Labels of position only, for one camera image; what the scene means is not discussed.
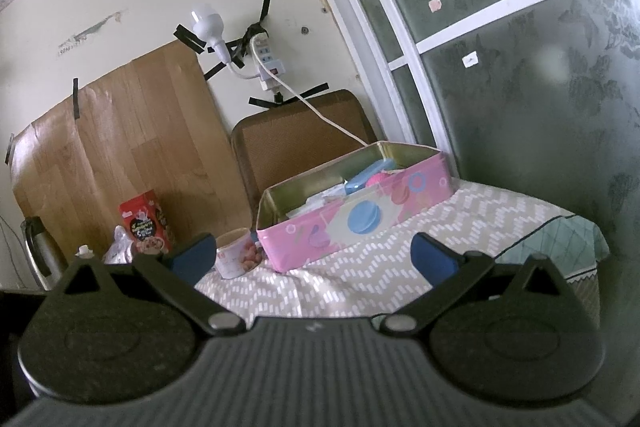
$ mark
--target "white wall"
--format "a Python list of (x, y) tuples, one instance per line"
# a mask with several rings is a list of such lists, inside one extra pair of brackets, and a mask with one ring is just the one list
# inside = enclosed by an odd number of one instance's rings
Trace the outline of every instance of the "white wall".
[[(15, 0), (0, 12), (0, 147), (10, 133), (71, 94), (73, 77), (84, 86), (131, 59), (171, 41), (177, 24), (190, 24), (194, 3), (210, 2), (225, 20), (227, 39), (242, 35), (256, 22), (262, 0)], [(362, 102), (374, 128), (372, 108), (344, 41), (322, 0), (271, 0), (265, 26), (276, 54), (287, 67), (287, 82), (298, 91), (328, 82), (346, 88)], [(109, 20), (82, 45), (58, 56), (58, 46), (71, 35), (121, 10), (120, 22)], [(310, 33), (301, 35), (301, 26)], [(200, 58), (204, 70), (217, 63)], [(242, 81), (226, 71), (210, 80), (226, 126), (259, 108), (249, 96), (268, 98), (255, 81)], [(22, 214), (11, 192), (8, 168), (0, 169), (0, 213), (18, 230)], [(8, 256), (0, 246), (0, 285), (13, 282)]]

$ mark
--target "light bulb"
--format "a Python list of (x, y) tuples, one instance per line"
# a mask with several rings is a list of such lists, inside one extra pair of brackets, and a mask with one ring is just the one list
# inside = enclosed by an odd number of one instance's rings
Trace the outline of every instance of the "light bulb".
[(222, 22), (220, 14), (210, 4), (203, 4), (195, 7), (191, 11), (191, 16), (195, 21), (193, 32), (198, 38), (211, 46), (224, 64), (231, 62), (229, 50), (226, 48), (225, 41), (222, 38), (225, 23)]

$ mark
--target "black electrical tape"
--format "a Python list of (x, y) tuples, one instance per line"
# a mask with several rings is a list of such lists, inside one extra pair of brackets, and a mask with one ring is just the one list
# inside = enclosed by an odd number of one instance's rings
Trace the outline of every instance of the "black electrical tape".
[(198, 55), (200, 55), (203, 51), (199, 45), (195, 42), (190, 41), (185, 35), (181, 34), (178, 30), (175, 31), (174, 37), (177, 38), (182, 44), (190, 47), (193, 51), (195, 51)]
[(6, 147), (6, 156), (4, 157), (4, 164), (9, 165), (9, 160), (11, 159), (12, 149), (14, 148), (14, 138), (15, 134), (11, 133), (9, 137), (9, 145)]
[[(238, 44), (242, 42), (242, 39), (236, 39), (235, 41), (227, 42), (226, 47), (229, 48), (229, 51), (232, 52), (234, 48), (238, 47)], [(207, 47), (207, 53), (215, 53), (215, 49), (211, 46)]]
[(269, 4), (271, 3), (271, 0), (262, 0), (262, 10), (260, 12), (260, 22), (262, 22), (264, 20), (264, 18), (267, 16), (267, 14), (269, 13)]
[(269, 102), (269, 100), (260, 100), (259, 98), (250, 97), (250, 105), (256, 105), (257, 107), (263, 107), (265, 109), (274, 109), (280, 107), (281, 104), (275, 102)]
[[(301, 92), (300, 96), (302, 98), (308, 98), (310, 96), (318, 94), (319, 92), (326, 91), (327, 89), (329, 89), (329, 84), (325, 82), (324, 84), (320, 84), (319, 86), (312, 87), (311, 89), (307, 89), (305, 92)], [(284, 103), (292, 103), (292, 102), (295, 102), (296, 100), (299, 100), (299, 98), (294, 96), (293, 98), (286, 100)]]
[(73, 101), (74, 101), (74, 120), (78, 120), (80, 118), (80, 106), (78, 105), (78, 79), (74, 78), (74, 92), (73, 92)]
[(222, 71), (223, 69), (225, 69), (225, 65), (220, 62), (217, 66), (213, 66), (213, 68), (211, 68), (209, 71), (207, 71), (207, 73), (204, 74), (204, 79), (209, 80), (214, 74)]
[(204, 48), (204, 46), (207, 45), (205, 41), (201, 41), (195, 33), (190, 32), (187, 28), (185, 28), (181, 24), (178, 24), (178, 27), (175, 30), (181, 35), (185, 35), (190, 41), (195, 42), (201, 48)]
[(231, 62), (233, 62), (238, 68), (244, 68), (244, 62), (240, 59), (240, 57), (231, 57)]
[(249, 42), (251, 42), (252, 37), (259, 35), (260, 33), (266, 33), (269, 35), (267, 30), (265, 30), (259, 22), (255, 22), (249, 26), (242, 36), (242, 42), (239, 46), (240, 52), (238, 53), (238, 50), (236, 50), (236, 55), (244, 57), (248, 53)]

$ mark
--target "screw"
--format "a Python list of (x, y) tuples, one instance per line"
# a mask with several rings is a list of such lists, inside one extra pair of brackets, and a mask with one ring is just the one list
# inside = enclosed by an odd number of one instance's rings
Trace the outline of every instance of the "screw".
[(413, 331), (418, 325), (418, 322), (409, 315), (389, 315), (384, 322), (388, 329), (399, 333)]
[(234, 330), (240, 325), (240, 317), (231, 312), (214, 313), (209, 317), (209, 326), (215, 330)]

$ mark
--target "power strip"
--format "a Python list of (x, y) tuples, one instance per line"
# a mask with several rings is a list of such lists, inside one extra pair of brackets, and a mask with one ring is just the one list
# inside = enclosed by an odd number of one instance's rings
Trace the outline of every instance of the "power strip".
[(260, 33), (255, 36), (255, 51), (260, 59), (254, 56), (255, 67), (258, 68), (260, 73), (260, 86), (262, 90), (267, 91), (270, 89), (276, 89), (280, 87), (273, 78), (269, 76), (269, 73), (265, 70), (271, 71), (273, 74), (280, 76), (286, 73), (284, 65), (279, 58), (275, 58), (271, 52), (271, 45), (269, 44), (269, 36), (266, 33)]

